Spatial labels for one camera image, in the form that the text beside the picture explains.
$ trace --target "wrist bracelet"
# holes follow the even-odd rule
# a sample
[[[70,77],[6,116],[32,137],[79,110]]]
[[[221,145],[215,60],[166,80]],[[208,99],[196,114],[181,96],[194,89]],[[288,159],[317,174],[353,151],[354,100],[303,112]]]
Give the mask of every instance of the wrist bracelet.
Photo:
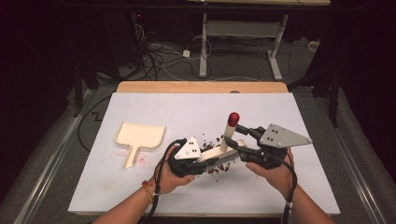
[[[293,203],[286,201],[286,206],[289,207],[289,208],[292,208],[293,207]]]
[[[150,202],[151,204],[153,204],[154,200],[152,199],[152,195],[151,195],[151,193],[149,192],[149,188],[148,188],[148,186],[152,186],[152,184],[150,184],[147,180],[145,180],[145,181],[142,182],[142,185],[143,185],[143,187],[145,188],[145,191],[146,191],[146,193],[147,193],[147,195],[148,195],[149,202]]]

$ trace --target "desk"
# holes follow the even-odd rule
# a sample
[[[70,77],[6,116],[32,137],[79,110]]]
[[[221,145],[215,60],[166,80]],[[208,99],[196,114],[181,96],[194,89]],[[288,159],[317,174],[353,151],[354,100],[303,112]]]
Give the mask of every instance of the desk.
[[[175,139],[195,135],[200,145],[216,142],[215,134],[224,132],[229,110],[240,113],[240,123],[248,127],[267,127],[271,120],[308,136],[294,98],[283,83],[123,82],[112,96],[69,212],[101,213],[122,201],[131,189],[137,189],[143,179],[152,175],[167,144]],[[113,137],[123,121],[166,127],[159,148],[143,151],[138,155],[139,162],[126,170],[122,168],[126,150],[115,144]],[[248,146],[255,147],[253,138],[237,134],[234,138],[243,138]],[[294,147],[293,154],[300,185],[324,211],[338,214],[313,146]],[[267,193],[258,194],[257,189]],[[235,161],[228,173],[202,174],[188,188],[177,188],[172,194],[163,195],[155,215],[280,217],[283,207],[284,200],[275,189],[246,169],[243,162]]]
[[[221,4],[257,4],[257,5],[303,5],[303,6],[328,6],[330,0],[206,0],[208,3]],[[253,37],[274,37],[275,43],[272,50],[267,51],[268,61],[271,65],[275,80],[281,81],[279,67],[276,62],[276,53],[282,40],[283,32],[286,28],[288,15],[283,15],[281,22],[258,22],[258,21],[213,21],[207,18],[204,13],[202,31],[202,49],[200,61],[200,77],[206,77],[207,51],[206,42],[208,35],[232,35],[232,36],[253,36]]]

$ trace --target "white table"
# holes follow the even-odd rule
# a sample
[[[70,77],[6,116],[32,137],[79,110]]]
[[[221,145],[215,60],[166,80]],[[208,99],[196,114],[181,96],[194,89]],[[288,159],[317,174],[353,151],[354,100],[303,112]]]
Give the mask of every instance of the white table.
[[[135,85],[143,91],[161,91],[156,88],[173,86],[173,91],[177,91],[177,82],[155,82],[154,89],[146,89],[147,83],[141,84],[132,83],[132,88],[129,88],[133,90]],[[241,92],[247,90],[249,84],[241,85]],[[251,83],[251,90],[255,91],[260,86],[274,87],[268,84]],[[180,86],[181,92],[194,91],[194,87],[197,88],[195,92],[205,92],[201,90],[206,86],[219,86],[217,92],[239,90],[238,83],[180,82]],[[273,122],[308,136],[293,95],[284,92],[282,87],[269,88],[275,93],[142,93],[128,92],[127,89],[120,85],[119,91],[111,98],[69,212],[81,215],[103,213],[121,202],[139,188],[143,180],[152,176],[166,147],[176,139],[195,135],[200,145],[217,144],[228,115],[234,111],[241,117],[239,123],[246,127],[261,125],[266,128]],[[123,168],[127,150],[114,141],[124,121],[166,127],[162,144],[155,150],[141,151],[136,165],[130,169]],[[244,139],[249,147],[257,148],[251,137],[236,133],[233,139]],[[293,147],[292,151],[299,184],[326,213],[339,214],[314,147]],[[155,216],[280,217],[284,205],[280,193],[264,178],[250,172],[244,162],[236,160],[231,162],[228,172],[199,175],[188,186],[162,195]]]

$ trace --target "white paper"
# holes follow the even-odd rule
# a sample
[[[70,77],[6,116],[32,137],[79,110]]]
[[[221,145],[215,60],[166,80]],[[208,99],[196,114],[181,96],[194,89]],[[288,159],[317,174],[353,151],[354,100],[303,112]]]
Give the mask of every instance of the white paper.
[[[210,142],[218,145],[232,112],[239,114],[239,124],[245,127],[266,129],[275,123],[309,137],[291,93],[113,93],[68,211],[109,210],[152,176],[167,146],[176,139],[194,135],[200,146]],[[150,151],[142,149],[135,166],[129,169],[122,167],[127,148],[114,141],[123,122],[166,127],[161,145]],[[233,139],[243,139],[249,147],[258,148],[250,136],[235,133]],[[326,213],[339,214],[313,145],[293,147],[292,152],[299,184]],[[254,175],[239,159],[228,166],[227,172],[204,173],[188,186],[162,195],[156,215],[283,213],[284,199],[264,178]]]

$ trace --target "white dustpan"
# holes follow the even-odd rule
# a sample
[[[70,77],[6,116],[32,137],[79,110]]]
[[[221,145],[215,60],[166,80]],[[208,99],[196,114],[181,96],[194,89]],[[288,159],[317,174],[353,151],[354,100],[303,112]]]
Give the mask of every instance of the white dustpan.
[[[134,166],[137,152],[140,148],[154,149],[163,140],[165,127],[149,126],[123,122],[117,131],[115,140],[118,144],[129,147],[124,168]]]

